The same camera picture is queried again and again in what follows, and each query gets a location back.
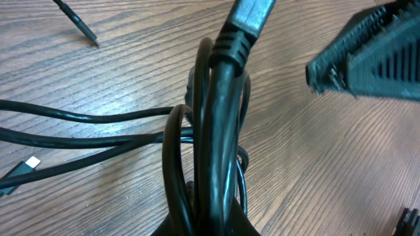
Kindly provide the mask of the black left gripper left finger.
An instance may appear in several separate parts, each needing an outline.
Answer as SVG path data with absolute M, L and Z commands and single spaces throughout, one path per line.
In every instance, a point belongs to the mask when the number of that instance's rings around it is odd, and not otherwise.
M 170 214 L 160 223 L 157 229 L 151 234 L 151 236 L 178 236 L 178 231 L 173 223 Z

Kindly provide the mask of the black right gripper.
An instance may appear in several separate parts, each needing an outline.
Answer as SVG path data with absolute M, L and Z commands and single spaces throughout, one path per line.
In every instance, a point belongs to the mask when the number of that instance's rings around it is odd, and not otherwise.
M 405 208 L 392 236 L 419 236 L 419 210 Z

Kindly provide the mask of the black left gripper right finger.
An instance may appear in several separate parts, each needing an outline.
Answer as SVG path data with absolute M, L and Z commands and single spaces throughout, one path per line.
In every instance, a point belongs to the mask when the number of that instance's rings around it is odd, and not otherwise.
M 260 236 L 235 199 L 232 201 L 230 209 L 229 226 L 232 236 Z

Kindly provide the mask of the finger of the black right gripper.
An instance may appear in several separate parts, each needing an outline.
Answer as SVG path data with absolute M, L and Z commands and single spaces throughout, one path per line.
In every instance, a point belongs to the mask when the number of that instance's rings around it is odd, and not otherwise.
M 358 12 L 338 36 L 307 64 L 307 85 L 318 94 L 326 91 L 350 94 L 347 89 L 348 59 L 388 25 L 414 16 L 419 17 L 417 1 L 393 1 Z
M 347 89 L 355 96 L 419 100 L 419 17 L 388 25 L 347 62 Z

